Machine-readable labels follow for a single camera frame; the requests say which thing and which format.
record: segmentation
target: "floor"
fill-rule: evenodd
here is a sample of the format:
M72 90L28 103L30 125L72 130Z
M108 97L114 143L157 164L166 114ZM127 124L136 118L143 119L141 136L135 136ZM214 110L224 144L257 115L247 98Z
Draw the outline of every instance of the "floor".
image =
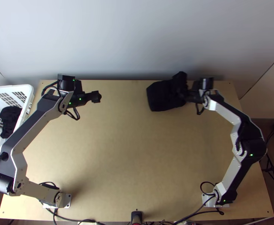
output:
M272 130L272 125L274 124L274 120L254 120L254 122L261 128L264 137L267 137L270 131ZM268 145L268 154L274 164L274 136L271 138ZM264 157L260 162L261 168L266 167L266 157ZM272 207L274 210L274 181L267 174L263 173L264 179L266 182L266 186L268 189L268 193L271 199ZM216 221L198 221L197 223L202 225L244 225L247 223L251 223L253 221L257 221L259 218L255 219L240 219L240 220L216 220ZM8 220L0 219L0 225L7 225ZM52 225L52 221L28 221L28 220L17 220L14 221L13 225ZM58 225L76 225L75 222L57 222ZM127 222L121 223L107 223L107 225L127 225ZM265 220L262 222L255 222L256 225L274 225L274 218L269 220Z

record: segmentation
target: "black cloth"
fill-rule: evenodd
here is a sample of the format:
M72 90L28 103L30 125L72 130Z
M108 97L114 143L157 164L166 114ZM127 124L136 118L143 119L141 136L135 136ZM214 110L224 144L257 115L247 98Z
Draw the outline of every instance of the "black cloth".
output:
M14 131L18 117L22 108L17 106L8 106L2 109L0 112L0 118L3 122L3 131L0 134L2 138L8 138Z
M178 72L168 81L157 81L147 89L151 111L166 111L186 104L188 96L187 74Z

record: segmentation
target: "plywood board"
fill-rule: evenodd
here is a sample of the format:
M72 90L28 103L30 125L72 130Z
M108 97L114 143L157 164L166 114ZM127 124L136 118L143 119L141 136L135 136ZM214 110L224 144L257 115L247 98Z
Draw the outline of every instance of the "plywood board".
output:
M33 111L42 88L51 82L40 82ZM73 194L71 207L59 209L60 215L129 221L138 209L146 221L178 220L202 204L202 181L222 180L233 156L231 124L216 112L196 115L193 103L151 112L146 87L152 82L82 81L83 90L100 91L101 103L78 108L79 121L68 116L50 121L25 150L30 180L53 181ZM217 81L215 88L241 109L231 82ZM224 212L194 219L273 215L258 163ZM52 220L36 199L26 196L4 196L0 218Z

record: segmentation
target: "white laundry basket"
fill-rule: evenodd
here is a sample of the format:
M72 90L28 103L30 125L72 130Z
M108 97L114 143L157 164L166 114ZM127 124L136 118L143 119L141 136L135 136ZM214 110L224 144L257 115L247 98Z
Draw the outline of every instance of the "white laundry basket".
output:
M0 112L7 106L22 108L14 131L28 118L34 99L33 90L33 87L29 84L0 86ZM2 127L3 123L0 119L0 134L2 133ZM0 137L0 147L5 140Z

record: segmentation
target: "robotic arm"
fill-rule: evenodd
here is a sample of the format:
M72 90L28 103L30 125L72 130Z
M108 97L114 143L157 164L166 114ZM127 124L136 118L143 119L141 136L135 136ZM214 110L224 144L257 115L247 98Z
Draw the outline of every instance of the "robotic arm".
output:
M215 195L205 207L228 207L236 199L236 190L252 164L266 154L261 130L247 115L226 103L220 93L213 90L213 78L196 81L187 100L196 103L196 106L199 103L203 105L201 111L197 107L198 115L204 109L216 111L233 125L230 134L233 144L231 164L223 180L215 185L213 191L202 195L203 203Z
M6 140L0 149L0 192L19 196L27 195L37 198L44 208L69 208L71 194L63 193L50 182L36 184L26 177L27 163L23 151L34 140L38 133L53 119L62 114L71 118L80 118L75 107L85 105L89 100L100 102L98 91L86 93L82 91L81 81L75 77L58 75L58 81L45 87L37 104L37 110ZM69 111L74 108L75 118Z

